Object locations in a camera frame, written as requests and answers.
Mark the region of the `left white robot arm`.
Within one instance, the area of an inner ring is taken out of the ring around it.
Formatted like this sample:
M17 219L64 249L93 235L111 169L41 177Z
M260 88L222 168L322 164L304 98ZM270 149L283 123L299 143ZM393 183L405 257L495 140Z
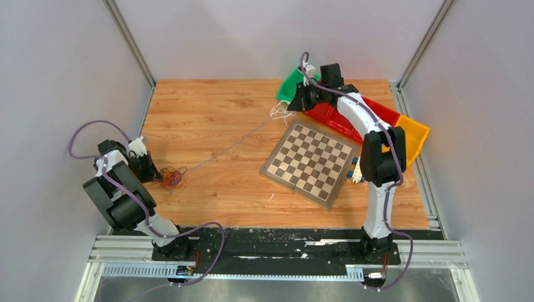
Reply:
M145 188L163 179L141 138L123 145L115 140L98 144L96 174L83 189L104 219L116 231L137 231L150 236L155 255L186 260L193 244L182 229L156 211L156 202Z

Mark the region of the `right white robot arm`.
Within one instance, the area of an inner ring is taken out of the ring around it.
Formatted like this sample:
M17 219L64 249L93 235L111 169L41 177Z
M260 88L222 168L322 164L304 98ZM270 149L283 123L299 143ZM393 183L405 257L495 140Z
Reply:
M338 64L321 67L321 81L316 81L314 67L302 60L299 72L302 82L288 106L290 111L309 111L318 104L332 106L345 117L363 139L360 170L368 184L369 200L364 236L359 256L367 262L380 260L392 250L391 199L403 182L406 171L406 134L390 126L366 104L359 90L345 84Z

